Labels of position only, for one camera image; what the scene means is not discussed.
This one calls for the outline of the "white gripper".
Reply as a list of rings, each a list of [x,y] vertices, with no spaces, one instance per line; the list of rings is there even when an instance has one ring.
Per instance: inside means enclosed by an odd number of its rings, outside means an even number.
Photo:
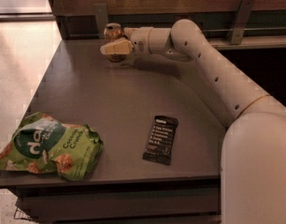
[[[100,48],[104,55],[128,55],[133,49],[137,55],[150,54],[149,38],[151,27],[129,28],[124,29],[126,38],[119,38],[113,42],[106,43]]]

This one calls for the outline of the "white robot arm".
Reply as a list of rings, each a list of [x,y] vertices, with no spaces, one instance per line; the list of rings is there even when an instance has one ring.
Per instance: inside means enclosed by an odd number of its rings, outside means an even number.
[[[286,224],[286,107],[213,48],[200,28],[126,28],[100,48],[196,61],[229,110],[221,160],[222,224]]]

